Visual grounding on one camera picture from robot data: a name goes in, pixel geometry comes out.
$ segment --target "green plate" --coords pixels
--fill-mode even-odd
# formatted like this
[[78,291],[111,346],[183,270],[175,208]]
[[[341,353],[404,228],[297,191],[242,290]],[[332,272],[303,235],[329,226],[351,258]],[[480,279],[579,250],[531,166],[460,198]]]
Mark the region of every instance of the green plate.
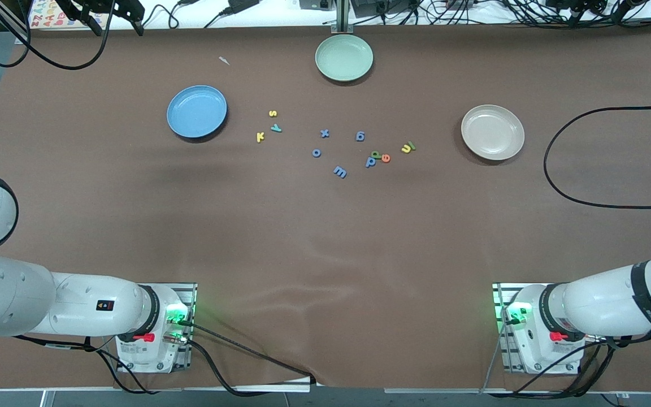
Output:
[[361,38],[340,34],[320,43],[315,50],[315,64],[332,80],[356,80],[373,65],[373,51]]

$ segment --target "black sticker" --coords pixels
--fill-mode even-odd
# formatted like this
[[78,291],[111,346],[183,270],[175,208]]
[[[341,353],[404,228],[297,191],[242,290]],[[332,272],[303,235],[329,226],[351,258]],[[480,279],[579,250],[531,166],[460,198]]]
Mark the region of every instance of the black sticker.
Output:
[[99,300],[97,301],[97,311],[112,311],[114,309],[114,301]]

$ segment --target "plate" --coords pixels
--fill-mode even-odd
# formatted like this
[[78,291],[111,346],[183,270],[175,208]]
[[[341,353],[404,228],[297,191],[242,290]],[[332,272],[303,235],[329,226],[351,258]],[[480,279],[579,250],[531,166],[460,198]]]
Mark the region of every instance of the plate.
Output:
[[170,101],[167,123],[183,137],[205,137],[223,124],[227,112],[228,104],[219,90],[207,85],[190,86]]
[[348,82],[368,72],[373,65],[373,51],[361,38],[339,34],[320,43],[315,50],[315,64],[332,80]]
[[493,104],[476,106],[463,116],[462,137],[479,157],[505,160],[524,146],[524,127],[514,113]]

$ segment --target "red clip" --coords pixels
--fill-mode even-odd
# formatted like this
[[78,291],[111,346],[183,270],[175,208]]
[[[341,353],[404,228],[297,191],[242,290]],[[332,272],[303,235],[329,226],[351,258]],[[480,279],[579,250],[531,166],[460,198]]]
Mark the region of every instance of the red clip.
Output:
[[568,335],[564,335],[563,333],[560,332],[550,332],[549,333],[549,339],[553,340],[554,342],[559,342],[560,340],[568,338]]
[[153,334],[152,332],[146,333],[144,335],[134,335],[132,338],[141,339],[144,340],[145,342],[155,342],[155,334]]

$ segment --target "brown tabletop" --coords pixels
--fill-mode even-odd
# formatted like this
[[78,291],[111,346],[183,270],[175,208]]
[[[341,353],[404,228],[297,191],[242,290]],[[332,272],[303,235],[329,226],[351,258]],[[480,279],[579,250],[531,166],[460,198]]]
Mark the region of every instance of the brown tabletop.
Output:
[[[491,283],[569,281],[651,258],[651,211],[579,206],[542,174],[547,142],[573,116],[651,103],[649,29],[357,34],[375,64],[348,86],[315,67],[325,28],[114,33],[80,72],[29,57],[0,85],[0,177],[21,207],[0,255],[52,271],[196,281],[197,322],[327,386],[420,388],[481,386],[497,334]],[[34,43],[75,64],[98,41]],[[229,114],[219,135],[188,144],[166,108],[198,84],[219,88]],[[490,165],[465,148],[461,118],[483,103],[524,123],[514,159]],[[406,155],[408,141],[416,151]],[[366,169],[372,150],[391,162]],[[550,160],[579,198],[651,204],[651,112],[590,116]],[[200,340],[233,383],[296,377]],[[497,362],[490,387],[526,379]],[[191,370],[146,383],[215,381],[196,357]],[[0,338],[0,387],[111,384],[94,355]],[[651,391],[651,343],[619,351],[595,389]]]

